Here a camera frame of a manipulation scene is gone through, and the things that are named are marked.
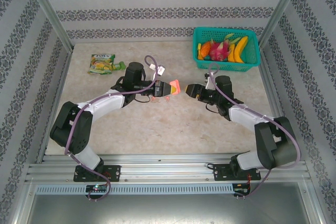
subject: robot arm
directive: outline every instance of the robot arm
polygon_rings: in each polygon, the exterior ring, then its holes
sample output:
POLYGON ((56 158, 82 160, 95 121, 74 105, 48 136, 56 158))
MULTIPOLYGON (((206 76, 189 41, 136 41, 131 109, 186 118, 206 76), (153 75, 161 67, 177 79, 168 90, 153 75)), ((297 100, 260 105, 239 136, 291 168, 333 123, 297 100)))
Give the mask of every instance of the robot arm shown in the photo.
MULTIPOLYGON (((251 112, 233 105, 217 90, 209 89, 213 88, 209 84, 209 75, 206 74, 205 77, 208 79, 206 86, 190 84, 187 86, 186 93, 201 102, 216 105, 221 116, 229 121, 243 125, 249 130, 254 131, 256 135, 256 151, 238 154, 231 158, 230 167, 235 175, 238 176, 239 172, 252 168, 264 167, 272 169, 296 160, 296 149, 283 131, 276 128, 264 118, 257 117, 251 112), (274 136, 279 137, 280 141, 275 142, 274 136)), ((234 98, 232 83, 228 76, 218 76, 215 81, 219 89, 229 96, 229 98, 238 104, 243 104, 243 102, 234 98)), ((287 118, 280 117, 273 120, 294 136, 287 118)))
MULTIPOLYGON (((121 77, 117 83, 108 90, 105 98, 99 99, 94 104, 90 102, 81 102, 74 104, 66 102, 51 129, 50 138, 58 145, 66 147, 72 124, 79 111, 86 106, 84 111, 78 117, 76 127, 74 129, 69 152, 86 167, 101 173, 103 169, 103 160, 88 145, 92 123, 102 116, 118 110, 128 105, 135 98, 133 94, 117 94, 118 92, 139 91, 148 87, 152 81, 145 81, 145 72, 143 65, 138 62, 132 62, 126 68, 125 76, 121 77)), ((174 82, 175 86, 156 80, 155 84, 149 89, 141 92, 141 95, 152 95, 154 97, 163 97, 177 92, 178 82, 174 82)))

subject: snack bag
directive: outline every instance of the snack bag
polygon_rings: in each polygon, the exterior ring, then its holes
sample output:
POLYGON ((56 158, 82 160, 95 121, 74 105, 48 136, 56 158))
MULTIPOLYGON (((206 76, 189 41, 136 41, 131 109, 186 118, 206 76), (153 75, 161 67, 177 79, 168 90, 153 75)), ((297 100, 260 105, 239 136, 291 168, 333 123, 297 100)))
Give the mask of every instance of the snack bag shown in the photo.
POLYGON ((115 55, 92 55, 91 64, 88 73, 91 74, 112 74, 113 61, 115 55))

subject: patterned wallpaper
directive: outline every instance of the patterned wallpaper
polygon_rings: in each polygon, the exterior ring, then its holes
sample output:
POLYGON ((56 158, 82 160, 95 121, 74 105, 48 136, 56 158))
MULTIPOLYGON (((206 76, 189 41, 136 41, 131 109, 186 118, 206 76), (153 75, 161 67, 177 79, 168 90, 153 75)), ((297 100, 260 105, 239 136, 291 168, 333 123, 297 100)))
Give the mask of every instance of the patterned wallpaper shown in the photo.
POLYGON ((7 223, 68 54, 36 0, 0 0, 0 30, 0 223, 7 223))
POLYGON ((291 0, 264 48, 327 223, 336 223, 335 0, 291 0))
POLYGON ((258 36, 279 0, 50 0, 72 42, 190 40, 197 26, 258 36))

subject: purple cable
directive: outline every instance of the purple cable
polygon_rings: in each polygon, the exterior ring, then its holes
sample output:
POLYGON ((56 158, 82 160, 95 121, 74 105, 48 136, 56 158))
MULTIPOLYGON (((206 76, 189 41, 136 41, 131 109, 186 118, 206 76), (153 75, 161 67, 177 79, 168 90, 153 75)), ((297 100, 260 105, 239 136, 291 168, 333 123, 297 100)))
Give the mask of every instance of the purple cable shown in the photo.
MULTIPOLYGON (((67 144, 65 146, 65 151, 64 151, 64 154, 65 155, 69 155, 74 161, 76 161, 81 167, 83 167, 84 169, 88 170, 89 172, 92 172, 100 177, 102 177, 103 179, 106 180, 108 186, 109 186, 109 189, 107 190, 107 192, 101 196, 100 198, 98 199, 95 199, 95 201, 99 201, 99 200, 102 200, 104 199, 109 193, 110 193, 110 190, 111 190, 111 182, 109 181, 109 179, 107 177, 105 177, 104 175, 100 174, 100 173, 97 173, 95 172, 94 170, 90 169, 89 167, 83 165, 73 154, 70 154, 69 152, 69 147, 70 147, 70 144, 71 144, 71 140, 72 140, 72 135, 74 134, 74 130, 75 130, 75 127, 76 127, 76 124, 78 122, 78 119, 81 115, 81 113, 89 106, 91 106, 92 104, 94 104, 95 102, 105 98, 105 97, 112 97, 114 95, 125 95, 125 94, 139 94, 143 91, 146 91, 148 90, 150 87, 152 87, 155 82, 156 82, 156 77, 158 75, 158 64, 156 63, 155 59, 150 56, 150 55, 146 55, 145 58, 144 58, 144 61, 145 63, 149 66, 150 64, 147 62, 147 58, 151 58, 155 64, 155 76, 154 76, 154 80, 152 81, 152 83, 147 86, 146 88, 144 89, 141 89, 141 90, 138 90, 138 91, 129 91, 129 92, 117 92, 117 93, 112 93, 112 94, 104 94, 100 97, 97 97, 95 99, 93 99, 92 101, 90 101, 88 104, 84 105, 83 108, 81 108, 78 112, 78 114, 76 115, 75 117, 75 120, 73 121, 74 123, 72 124, 72 127, 71 127, 71 130, 70 130, 70 133, 69 133, 69 137, 68 137, 68 141, 67 141, 67 144)), ((93 200, 92 198, 90 198, 90 194, 91 194, 91 191, 89 192, 89 195, 88 195, 88 198, 89 198, 89 201, 93 200)))
MULTIPOLYGON (((269 121, 270 123, 274 124, 277 128, 279 128, 280 130, 282 130, 289 138, 290 140, 293 142, 293 145, 295 147, 295 150, 297 152, 297 157, 296 157, 296 160, 293 164, 291 165, 288 165, 288 166, 280 166, 279 168, 283 168, 283 169, 289 169, 289 168, 292 168, 294 166, 296 166, 300 159, 301 159, 301 152, 300 152, 300 147, 297 143, 297 141, 295 140, 295 138, 284 128, 282 127, 280 124, 278 124, 277 122, 275 122, 274 120, 272 120, 271 118, 268 118, 267 116, 265 115, 262 115, 252 109, 249 109, 247 106, 243 106, 241 104, 238 104, 236 103, 234 100, 232 100, 230 97, 228 97, 225 93, 223 93, 222 90, 219 89, 219 87, 217 86, 216 84, 216 81, 214 79, 214 74, 216 74, 218 71, 219 71, 219 67, 218 67, 218 64, 216 63, 211 63, 209 65, 209 68, 208 68, 208 71, 209 71, 209 75, 210 75, 210 79, 211 79, 211 82, 213 83, 213 85, 215 86, 215 89, 222 95, 224 96, 229 102, 233 103, 234 105, 238 106, 239 108, 241 108, 242 110, 246 110, 252 114, 254 114, 255 116, 258 116, 260 118, 264 118, 265 120, 269 121), (212 66, 216 66, 216 71, 214 73, 212 73, 212 66)), ((262 179, 262 181, 259 183, 259 185, 248 195, 253 195, 257 190, 259 190, 260 186, 265 182, 265 180, 267 179, 267 177, 269 176, 271 170, 268 171, 268 173, 266 174, 266 176, 262 179)))

